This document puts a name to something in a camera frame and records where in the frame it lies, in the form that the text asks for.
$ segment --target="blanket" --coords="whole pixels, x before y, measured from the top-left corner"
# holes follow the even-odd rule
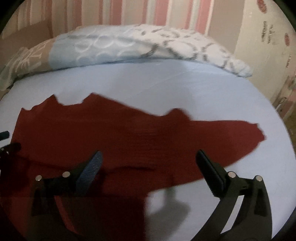
[[[28,74],[141,58],[171,58],[209,63],[241,77],[252,74],[213,39],[193,30],[154,25],[96,25],[20,48],[0,73],[0,90]]]

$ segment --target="mattress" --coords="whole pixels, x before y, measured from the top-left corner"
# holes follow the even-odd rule
[[[11,134],[21,108],[55,94],[64,105],[98,93],[154,115],[182,108],[193,120],[258,123],[266,140],[226,168],[243,178],[261,175],[270,199],[273,236],[296,206],[296,161],[289,135],[270,102],[247,80],[217,67],[181,60],[145,60],[65,69],[27,77],[0,101],[0,132]],[[0,146],[10,139],[0,142]],[[224,229],[231,228],[242,198]],[[219,199],[204,180],[151,192],[146,219],[149,240],[191,240]]]

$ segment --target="red fabric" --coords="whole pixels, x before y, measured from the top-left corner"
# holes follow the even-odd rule
[[[227,166],[263,140],[257,125],[245,121],[192,121],[179,109],[154,116],[95,94],[82,104],[63,106],[51,96],[19,114],[12,142],[20,142],[22,150],[1,167],[2,204],[25,233],[35,176],[60,176],[99,150],[103,166],[88,196],[109,239],[145,240],[145,197],[200,179],[199,149]]]

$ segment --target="striped wallpaper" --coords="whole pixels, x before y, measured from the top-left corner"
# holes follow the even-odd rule
[[[155,24],[207,32],[214,0],[25,0],[1,37],[48,19],[53,36],[77,26]]]

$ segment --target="metal screw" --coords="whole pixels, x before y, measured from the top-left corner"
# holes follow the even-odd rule
[[[234,172],[229,172],[228,176],[231,177],[231,178],[234,178],[234,177],[236,177],[236,174]]]
[[[69,177],[70,176],[70,172],[64,172],[62,176],[63,177]]]
[[[256,180],[259,181],[259,182],[261,182],[263,180],[263,178],[262,178],[262,176],[259,176],[258,175],[258,176],[256,176]]]
[[[35,180],[36,181],[40,181],[41,179],[42,179],[42,176],[41,175],[38,175],[38,176],[35,177]]]

